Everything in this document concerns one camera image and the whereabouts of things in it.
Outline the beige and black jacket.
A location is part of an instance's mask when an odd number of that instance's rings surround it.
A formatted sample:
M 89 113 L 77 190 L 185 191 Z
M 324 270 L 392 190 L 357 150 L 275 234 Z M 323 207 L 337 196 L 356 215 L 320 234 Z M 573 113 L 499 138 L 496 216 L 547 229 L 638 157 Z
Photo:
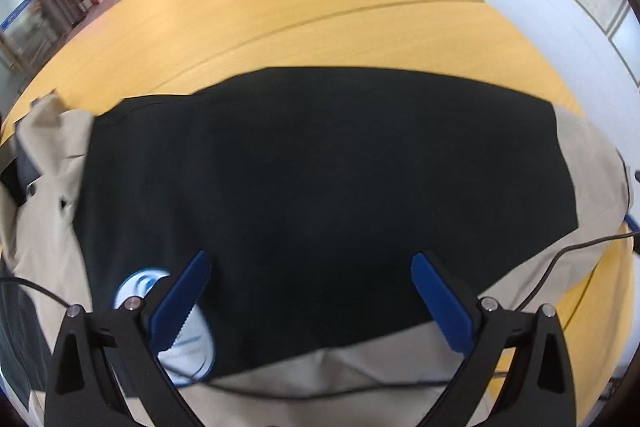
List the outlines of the beige and black jacket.
M 590 122 L 476 80 L 287 67 L 102 115 L 54 92 L 1 147 L 1 389 L 31 426 L 67 309 L 117 309 L 200 251 L 158 359 L 200 426 L 422 426 L 463 355 L 411 280 L 558 314 L 576 425 L 629 333 L 628 168 Z

